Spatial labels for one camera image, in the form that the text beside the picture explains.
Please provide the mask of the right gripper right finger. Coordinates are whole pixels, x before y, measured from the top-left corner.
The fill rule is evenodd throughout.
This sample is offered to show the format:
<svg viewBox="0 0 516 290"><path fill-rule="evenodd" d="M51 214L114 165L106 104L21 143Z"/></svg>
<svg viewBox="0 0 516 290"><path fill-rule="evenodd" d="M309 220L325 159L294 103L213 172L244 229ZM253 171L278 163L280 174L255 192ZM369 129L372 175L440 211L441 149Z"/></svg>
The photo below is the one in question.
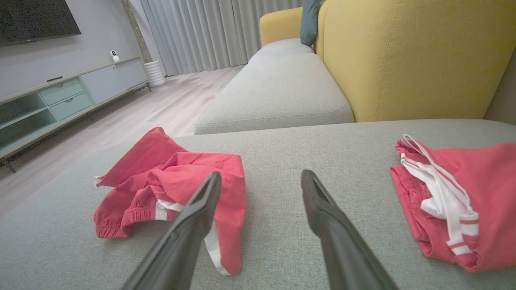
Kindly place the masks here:
<svg viewBox="0 0 516 290"><path fill-rule="evenodd" d="M302 171L308 226L319 237L332 290L396 290L385 268L317 175Z"/></svg>

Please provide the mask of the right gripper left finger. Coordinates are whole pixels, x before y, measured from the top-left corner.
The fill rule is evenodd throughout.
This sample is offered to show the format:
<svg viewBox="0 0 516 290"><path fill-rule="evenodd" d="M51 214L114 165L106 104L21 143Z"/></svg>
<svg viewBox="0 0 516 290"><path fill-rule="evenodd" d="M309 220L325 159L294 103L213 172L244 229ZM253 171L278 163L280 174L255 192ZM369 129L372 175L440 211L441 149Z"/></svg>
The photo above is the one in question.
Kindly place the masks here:
<svg viewBox="0 0 516 290"><path fill-rule="evenodd" d="M221 194L221 174L208 174L122 290L188 290L201 243L211 230Z"/></svg>

